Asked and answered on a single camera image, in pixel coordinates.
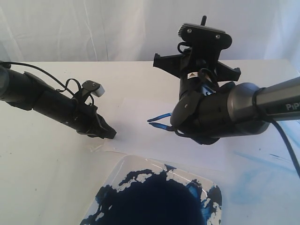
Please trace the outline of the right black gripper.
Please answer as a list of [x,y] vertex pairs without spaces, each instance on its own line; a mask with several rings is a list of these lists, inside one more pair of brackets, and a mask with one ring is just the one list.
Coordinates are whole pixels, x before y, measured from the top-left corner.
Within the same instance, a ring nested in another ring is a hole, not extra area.
[[187,45],[181,54],[154,55],[153,67],[180,78],[179,99],[195,91],[208,95],[219,90],[218,82],[238,81],[239,67],[231,68],[218,61],[220,51],[210,47],[202,49]]

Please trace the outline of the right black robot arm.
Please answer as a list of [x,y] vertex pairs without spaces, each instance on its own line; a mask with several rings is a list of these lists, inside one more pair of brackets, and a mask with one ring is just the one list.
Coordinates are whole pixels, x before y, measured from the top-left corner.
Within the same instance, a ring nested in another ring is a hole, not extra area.
[[153,65],[180,80],[179,101],[168,114],[170,125],[149,123],[199,144],[210,145],[223,137],[257,135],[269,124],[300,117],[300,80],[260,88],[238,83],[241,71],[206,59],[189,47],[181,54],[155,54]]

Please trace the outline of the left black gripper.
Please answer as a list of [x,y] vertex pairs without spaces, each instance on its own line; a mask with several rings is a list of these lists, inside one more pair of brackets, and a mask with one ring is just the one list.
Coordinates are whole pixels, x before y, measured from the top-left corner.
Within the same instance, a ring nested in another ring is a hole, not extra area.
[[117,132],[97,114],[97,109],[95,105],[79,104],[70,98],[63,99],[60,101],[60,122],[82,135],[114,139]]

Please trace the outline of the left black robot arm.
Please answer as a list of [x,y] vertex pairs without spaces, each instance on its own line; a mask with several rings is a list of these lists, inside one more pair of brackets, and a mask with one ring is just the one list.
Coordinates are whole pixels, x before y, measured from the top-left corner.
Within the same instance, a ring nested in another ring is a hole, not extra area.
[[0,99],[22,110],[34,110],[81,135],[113,139],[116,131],[97,113],[94,103],[86,104],[89,96],[102,96],[101,84],[91,80],[78,84],[72,98],[63,95],[37,76],[0,68]]

